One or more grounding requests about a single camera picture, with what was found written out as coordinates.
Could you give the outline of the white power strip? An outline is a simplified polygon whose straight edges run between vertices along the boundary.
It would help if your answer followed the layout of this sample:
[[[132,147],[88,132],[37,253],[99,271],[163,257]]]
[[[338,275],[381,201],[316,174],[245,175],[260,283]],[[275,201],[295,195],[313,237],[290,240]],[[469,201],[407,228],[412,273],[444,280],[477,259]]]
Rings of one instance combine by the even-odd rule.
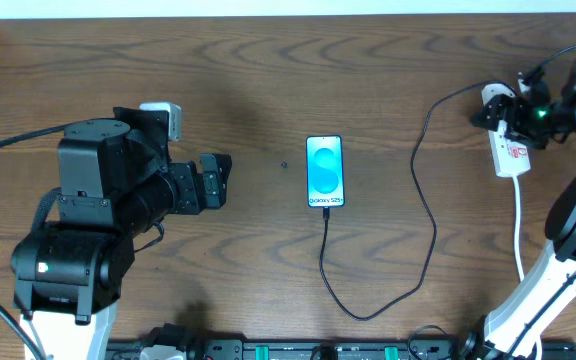
[[[495,96],[504,95],[514,100],[511,88],[502,84],[486,85],[481,91],[485,106]],[[500,120],[495,131],[488,131],[495,173],[498,177],[511,178],[522,175],[531,169],[528,149],[525,145],[505,137],[507,122]]]

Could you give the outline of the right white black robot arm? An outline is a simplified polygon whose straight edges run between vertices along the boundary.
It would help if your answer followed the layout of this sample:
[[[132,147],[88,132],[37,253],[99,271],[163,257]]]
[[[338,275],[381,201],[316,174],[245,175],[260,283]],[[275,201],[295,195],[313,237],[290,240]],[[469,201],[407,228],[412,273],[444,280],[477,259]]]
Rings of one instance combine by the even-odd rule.
[[[559,100],[542,78],[545,66],[520,75],[518,91],[487,85],[483,108],[470,118],[504,146],[542,150],[576,134],[576,61]],[[463,359],[527,359],[544,330],[576,297],[576,177],[545,222],[546,244],[533,268],[497,309],[483,316],[460,351]]]

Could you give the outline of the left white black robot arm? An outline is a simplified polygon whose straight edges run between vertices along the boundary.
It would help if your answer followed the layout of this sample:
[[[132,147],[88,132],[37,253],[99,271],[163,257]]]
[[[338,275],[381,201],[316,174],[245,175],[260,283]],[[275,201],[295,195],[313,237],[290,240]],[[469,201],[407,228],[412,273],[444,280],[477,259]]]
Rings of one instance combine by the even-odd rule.
[[[41,199],[11,256],[14,304],[26,358],[102,359],[135,238],[161,230],[169,214],[221,208],[232,158],[173,162],[168,145],[181,138],[181,109],[167,102],[116,107],[63,132],[61,184]]]

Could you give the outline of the blue Galaxy smartphone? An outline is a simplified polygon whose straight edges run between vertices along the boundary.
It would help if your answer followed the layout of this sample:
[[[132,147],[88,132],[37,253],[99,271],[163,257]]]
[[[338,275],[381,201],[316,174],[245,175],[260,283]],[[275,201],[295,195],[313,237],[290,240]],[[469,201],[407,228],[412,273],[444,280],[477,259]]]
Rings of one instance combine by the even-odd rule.
[[[342,138],[339,135],[306,139],[307,199],[311,208],[345,205]]]

